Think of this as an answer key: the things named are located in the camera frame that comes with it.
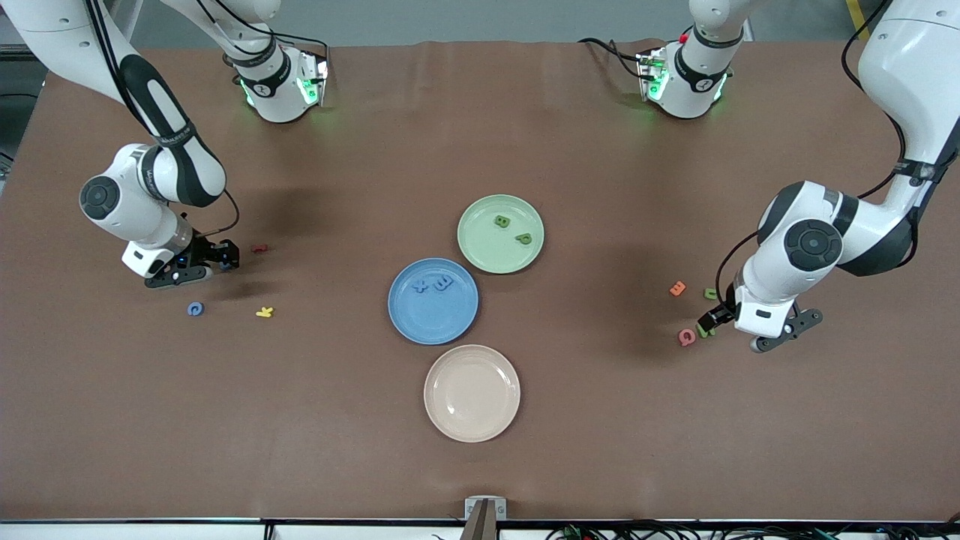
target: plate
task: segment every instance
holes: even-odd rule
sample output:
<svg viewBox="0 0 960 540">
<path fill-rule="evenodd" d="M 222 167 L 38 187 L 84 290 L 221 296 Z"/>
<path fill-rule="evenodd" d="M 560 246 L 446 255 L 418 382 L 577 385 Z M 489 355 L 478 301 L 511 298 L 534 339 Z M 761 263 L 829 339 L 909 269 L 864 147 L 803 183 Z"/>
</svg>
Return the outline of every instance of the plate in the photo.
<svg viewBox="0 0 960 540">
<path fill-rule="evenodd" d="M 461 216 L 457 242 L 470 264 L 491 274 L 510 274 L 540 254 L 543 221 L 523 199 L 490 195 L 470 205 Z"/>
<path fill-rule="evenodd" d="M 453 341 L 473 323 L 480 294 L 466 268 L 446 258 L 425 258 L 396 276 L 387 297 L 390 320 L 421 345 Z"/>
<path fill-rule="evenodd" d="M 465 443 L 489 441 L 514 421 L 520 380 L 504 355 L 483 345 L 464 345 L 437 358 L 423 385 L 430 421 Z"/>
</svg>

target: yellow stripe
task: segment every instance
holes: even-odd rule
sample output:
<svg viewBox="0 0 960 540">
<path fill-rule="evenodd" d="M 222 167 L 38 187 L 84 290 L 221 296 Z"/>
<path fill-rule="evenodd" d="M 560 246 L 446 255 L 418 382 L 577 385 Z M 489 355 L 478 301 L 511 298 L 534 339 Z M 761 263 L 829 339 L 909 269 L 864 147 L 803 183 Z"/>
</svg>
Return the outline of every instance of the yellow stripe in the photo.
<svg viewBox="0 0 960 540">
<path fill-rule="evenodd" d="M 847 10 L 850 12 L 850 19 L 853 21 L 853 29 L 856 30 L 863 26 L 863 10 L 860 9 L 860 2 L 857 0 L 847 0 Z M 865 28 L 860 33 L 860 39 L 870 39 L 870 29 Z"/>
</svg>

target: black cable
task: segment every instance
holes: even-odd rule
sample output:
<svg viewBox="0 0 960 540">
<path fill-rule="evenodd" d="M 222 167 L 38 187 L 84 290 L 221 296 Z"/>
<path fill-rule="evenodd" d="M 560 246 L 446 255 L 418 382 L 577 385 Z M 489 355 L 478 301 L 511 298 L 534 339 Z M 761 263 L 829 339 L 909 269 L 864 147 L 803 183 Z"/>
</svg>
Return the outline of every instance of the black cable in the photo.
<svg viewBox="0 0 960 540">
<path fill-rule="evenodd" d="M 230 192 L 224 189 L 224 195 L 227 195 L 227 198 L 230 199 L 230 203 L 233 204 L 233 223 L 230 223 L 226 227 L 221 227 L 209 233 L 203 233 L 200 235 L 200 238 L 206 238 L 213 234 L 225 233 L 230 229 L 236 227 L 236 224 L 240 222 L 240 207 L 237 206 L 237 202 L 233 200 L 233 195 L 230 195 Z"/>
<path fill-rule="evenodd" d="M 197 5 L 200 6 L 200 9 L 201 9 L 201 10 L 204 10 L 204 13 L 206 13 L 206 18 L 210 19 L 210 22 L 212 22 L 213 24 L 217 24 L 217 19 L 213 18 L 213 15 L 210 14 L 210 11 L 209 11 L 209 10 L 206 8 L 206 6 L 204 5 L 203 0 L 197 0 Z M 232 40 L 230 41 L 230 46 L 232 46 L 234 49 L 240 51 L 241 53 L 243 53 L 243 54 L 245 54 L 245 55 L 256 56 L 256 55 L 260 54 L 260 53 L 252 53 L 252 52 L 250 52 L 250 51 L 245 51 L 245 50 L 241 49 L 240 46 L 237 45 L 236 43 L 234 43 Z"/>
<path fill-rule="evenodd" d="M 110 43 L 107 23 L 104 22 L 103 12 L 100 11 L 99 0 L 85 0 L 84 4 L 86 6 L 87 15 L 90 17 L 90 23 L 93 25 L 93 31 L 97 37 L 97 44 L 100 46 L 100 52 L 103 54 L 104 60 L 107 62 L 107 70 L 111 79 L 113 79 L 113 84 L 116 86 L 117 93 L 120 94 L 120 99 L 123 101 L 124 105 L 127 106 L 127 110 L 130 111 L 130 114 L 133 115 L 133 118 L 135 118 L 144 129 L 150 131 L 147 128 L 146 122 L 144 122 L 143 118 L 140 117 L 140 113 L 137 111 L 136 106 L 133 104 L 130 93 L 127 91 L 127 85 L 124 84 L 123 79 L 120 77 L 120 66 L 117 63 L 116 56 L 113 52 L 113 45 Z"/>
<path fill-rule="evenodd" d="M 306 41 L 306 42 L 308 42 L 308 43 L 317 43 L 317 44 L 322 45 L 322 46 L 324 47 L 324 60 L 327 60 L 327 61 L 330 60 L 330 46 L 326 44 L 326 41 L 323 41 L 323 40 L 321 40 L 321 39 L 314 39 L 314 38 L 312 38 L 312 37 L 302 37 L 302 36 L 294 36 L 294 35 L 292 35 L 292 34 L 282 34 L 282 33 L 280 33 L 280 32 L 274 32 L 274 31 L 272 31 L 272 30 L 270 30 L 270 31 L 268 31 L 268 30 L 260 30 L 259 28 L 253 26 L 253 25 L 250 24 L 249 22 L 247 22 L 247 21 L 243 20 L 242 18 L 240 18 L 240 15 L 234 13 L 233 10 L 231 10 L 230 8 L 228 8 L 228 7 L 223 3 L 222 0 L 213 0 L 213 1 L 216 2 L 218 6 L 220 6 L 221 8 L 223 8 L 223 10 L 224 10 L 225 12 L 229 13 L 230 16 L 233 17 L 234 19 L 236 19 L 240 24 L 246 26 L 247 28 L 249 28 L 249 29 L 251 29 L 251 30 L 253 30 L 253 31 L 255 31 L 255 32 L 259 32 L 260 34 L 264 34 L 264 35 L 267 35 L 267 36 L 273 36 L 273 37 L 289 37 L 290 39 L 299 39 L 300 41 Z"/>
<path fill-rule="evenodd" d="M 620 53 L 614 50 L 612 47 L 610 47 L 610 45 L 608 45 L 607 43 L 604 43 L 603 41 L 597 39 L 596 37 L 584 37 L 583 39 L 577 41 L 577 43 L 593 43 L 594 45 L 600 45 L 605 51 L 607 51 L 612 55 L 619 55 L 619 57 L 624 60 L 636 61 L 636 57 L 632 57 L 632 56 Z"/>
<path fill-rule="evenodd" d="M 758 233 L 759 231 L 754 231 L 750 234 L 747 234 L 742 240 L 737 242 L 736 245 L 733 246 L 733 249 L 731 249 L 730 252 L 727 253 L 727 256 L 723 258 L 723 261 L 720 263 L 720 266 L 717 267 L 717 275 L 713 281 L 713 286 L 716 287 L 717 300 L 720 302 L 721 305 L 724 305 L 726 303 L 723 297 L 723 292 L 720 289 L 720 275 L 723 273 L 723 267 L 727 265 L 727 262 L 730 261 L 730 259 L 733 257 L 733 254 L 736 253 L 736 250 L 743 247 L 743 244 L 746 244 L 747 242 L 749 242 L 751 238 L 756 236 Z"/>
<path fill-rule="evenodd" d="M 587 534 L 589 534 L 589 535 L 593 538 L 593 540 L 610 540 L 610 538 L 608 538 L 606 534 L 604 534 L 603 532 L 600 532 L 600 530 L 597 529 L 597 528 L 584 527 L 584 528 L 582 528 L 582 529 L 583 529 L 583 531 L 585 531 Z"/>
<path fill-rule="evenodd" d="M 870 23 L 874 21 L 877 15 L 883 11 L 883 8 L 890 3 L 890 0 L 882 0 L 880 5 L 876 7 L 874 12 L 870 13 L 870 16 L 867 17 L 867 20 L 863 21 L 863 24 L 860 25 L 860 28 L 856 29 L 856 32 L 850 36 L 850 39 L 847 40 L 847 44 L 844 45 L 843 52 L 840 53 L 840 66 L 843 67 L 843 72 L 847 74 L 847 77 L 856 85 L 857 88 L 863 89 L 863 86 L 860 84 L 860 80 L 853 75 L 853 72 L 850 70 L 850 65 L 847 63 L 847 53 L 850 52 L 850 48 L 853 46 L 853 42 L 863 34 L 863 31 L 870 26 Z"/>
<path fill-rule="evenodd" d="M 960 152 L 960 150 L 954 150 L 953 154 L 938 166 L 949 167 L 953 165 L 953 162 L 957 159 L 958 152 Z M 917 247 L 920 242 L 920 218 L 924 215 L 926 205 L 930 202 L 930 198 L 933 196 L 933 191 L 936 188 L 937 184 L 931 184 L 930 187 L 927 188 L 926 193 L 924 193 L 924 198 L 920 201 L 920 204 L 917 205 L 915 209 L 911 209 L 910 213 L 906 214 L 907 223 L 910 224 L 910 253 L 897 265 L 897 268 L 905 266 L 913 260 L 913 256 L 917 255 Z"/>
<path fill-rule="evenodd" d="M 677 530 L 677 534 L 680 534 L 683 538 L 686 538 L 686 535 L 683 535 L 683 534 L 680 533 L 679 529 L 681 529 L 681 528 L 682 528 L 683 530 L 686 530 L 686 531 L 691 532 L 691 533 L 693 534 L 693 536 L 696 537 L 696 540 L 703 540 L 703 538 L 701 538 L 699 532 L 697 532 L 696 530 L 694 530 L 694 529 L 692 529 L 692 528 L 690 528 L 690 527 L 687 527 L 686 525 L 681 525 L 681 524 L 678 523 L 678 524 L 673 524 L 672 527 L 673 527 L 674 529 L 676 529 L 676 530 Z"/>
<path fill-rule="evenodd" d="M 627 60 L 629 60 L 629 61 L 636 61 L 636 56 L 630 56 L 630 55 L 625 55 L 625 54 L 621 53 L 620 50 L 616 48 L 616 43 L 615 43 L 612 39 L 610 40 L 610 43 L 609 43 L 609 44 L 608 44 L 608 43 L 604 43 L 603 41 L 597 39 L 596 37 L 584 37 L 583 39 L 581 39 L 581 40 L 579 40 L 579 41 L 577 41 L 577 42 L 578 42 L 578 43 L 593 43 L 593 44 L 596 44 L 596 45 L 600 45 L 601 47 L 603 47 L 603 49 L 604 49 L 605 51 L 607 51 L 608 53 L 614 55 L 614 56 L 616 57 L 616 59 L 620 61 L 620 65 L 622 65 L 623 68 L 627 70 L 627 73 L 630 73 L 630 74 L 633 75 L 634 77 L 637 77 L 638 79 L 642 79 L 642 80 L 644 80 L 644 81 L 653 81 L 653 80 L 654 80 L 654 78 L 651 77 L 650 75 L 641 75 L 640 73 L 637 73 L 636 71 L 634 71 L 633 69 L 631 69 L 630 66 L 627 65 L 626 61 L 627 61 Z M 652 50 L 654 50 L 654 49 L 660 49 L 660 47 L 657 46 L 657 47 L 652 47 L 652 48 L 650 48 L 650 49 L 644 49 L 644 50 L 642 50 L 642 51 L 637 51 L 636 54 L 642 55 L 642 54 L 644 54 L 644 53 L 649 53 L 650 51 L 652 51 Z"/>
<path fill-rule="evenodd" d="M 548 532 L 546 535 L 546 538 L 544 538 L 543 540 L 552 540 L 554 534 L 557 534 L 558 532 L 564 532 L 565 530 L 566 530 L 566 527 L 555 528 L 550 532 Z"/>
<path fill-rule="evenodd" d="M 847 55 L 850 53 L 850 48 L 853 46 L 853 43 L 856 41 L 857 37 L 863 34 L 863 31 L 870 26 L 870 23 L 873 22 L 876 16 L 879 15 L 880 12 L 883 11 L 883 8 L 889 3 L 890 3 L 890 0 L 882 0 L 880 2 L 880 4 L 876 7 L 876 9 L 872 13 L 870 13 L 870 16 L 867 17 L 865 21 L 863 21 L 863 24 L 861 24 L 860 27 L 856 29 L 856 32 L 854 32 L 853 35 L 850 36 L 850 39 L 847 40 L 847 44 L 844 45 L 843 52 L 840 53 L 840 67 L 843 68 L 843 72 L 844 74 L 847 75 L 847 78 L 850 79 L 851 82 L 854 83 L 857 88 L 860 88 L 860 90 L 863 90 L 863 85 L 860 83 L 860 80 L 855 75 L 853 75 L 853 72 L 850 69 L 850 64 L 847 60 Z M 894 120 L 892 116 L 890 116 L 889 114 L 887 114 L 886 116 L 887 116 L 887 119 L 890 120 L 890 123 L 893 124 L 894 130 L 897 132 L 897 141 L 900 143 L 900 157 L 897 159 L 897 161 L 900 161 L 903 159 L 903 154 L 906 152 L 906 141 L 903 139 L 903 129 L 900 127 L 900 124 L 897 123 L 897 120 Z M 860 193 L 859 195 L 856 196 L 856 198 L 864 199 L 866 197 L 873 195 L 874 193 L 880 191 L 885 185 L 889 184 L 890 181 L 892 181 L 895 176 L 897 176 L 896 173 L 891 172 L 889 175 L 887 175 L 886 178 L 880 181 L 879 184 L 871 187 L 870 189 L 864 191 L 863 193 Z"/>
</svg>

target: green plate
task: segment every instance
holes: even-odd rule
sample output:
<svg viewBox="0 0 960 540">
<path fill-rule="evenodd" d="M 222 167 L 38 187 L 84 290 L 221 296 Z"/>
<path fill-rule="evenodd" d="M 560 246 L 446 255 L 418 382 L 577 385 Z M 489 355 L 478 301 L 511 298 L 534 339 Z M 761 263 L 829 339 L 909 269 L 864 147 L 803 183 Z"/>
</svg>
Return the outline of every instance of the green plate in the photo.
<svg viewBox="0 0 960 540">
<path fill-rule="evenodd" d="M 537 210 L 513 195 L 490 195 L 470 205 L 457 226 L 460 251 L 491 274 L 516 272 L 543 248 L 543 222 Z"/>
</svg>

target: beige plate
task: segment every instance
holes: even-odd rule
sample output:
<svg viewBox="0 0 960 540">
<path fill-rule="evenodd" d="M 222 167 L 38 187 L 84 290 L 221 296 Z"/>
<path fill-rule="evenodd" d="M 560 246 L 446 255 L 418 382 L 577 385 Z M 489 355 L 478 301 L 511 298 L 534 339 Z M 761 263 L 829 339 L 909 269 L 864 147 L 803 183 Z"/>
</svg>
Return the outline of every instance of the beige plate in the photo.
<svg viewBox="0 0 960 540">
<path fill-rule="evenodd" d="M 520 380 L 501 353 L 464 345 L 437 358 L 423 385 L 433 425 L 465 443 L 489 441 L 510 426 L 520 406 Z"/>
</svg>

